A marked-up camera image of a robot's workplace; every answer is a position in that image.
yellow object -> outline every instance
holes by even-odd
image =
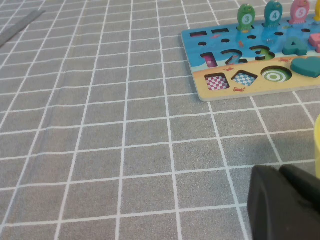
[[[314,141],[315,141],[315,175],[320,179],[320,116],[315,122]]]
[[[315,17],[313,18],[316,21],[320,21],[320,0],[316,2],[315,5]]]

circular cutout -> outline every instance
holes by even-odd
[[[284,83],[292,77],[291,71],[282,66],[266,67],[261,71],[261,75],[264,79],[275,83]]]

heart-shaped piece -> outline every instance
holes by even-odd
[[[320,58],[317,56],[296,58],[291,62],[291,69],[297,74],[317,78],[320,76]]]

metal ruler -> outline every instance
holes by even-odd
[[[32,23],[34,20],[36,20],[38,17],[40,17],[45,10],[34,10],[32,11],[28,16],[24,17],[20,21],[18,21],[15,25],[10,27],[9,29],[5,30],[0,35],[0,48],[8,42],[11,38],[13,38],[17,33],[19,33],[21,30],[26,28],[30,23]]]

grid pattern fabric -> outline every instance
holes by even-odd
[[[314,174],[320,90],[199,101],[181,31],[245,3],[264,19],[265,0],[0,0],[0,33],[46,10],[0,48],[0,240],[250,240],[251,168]]]

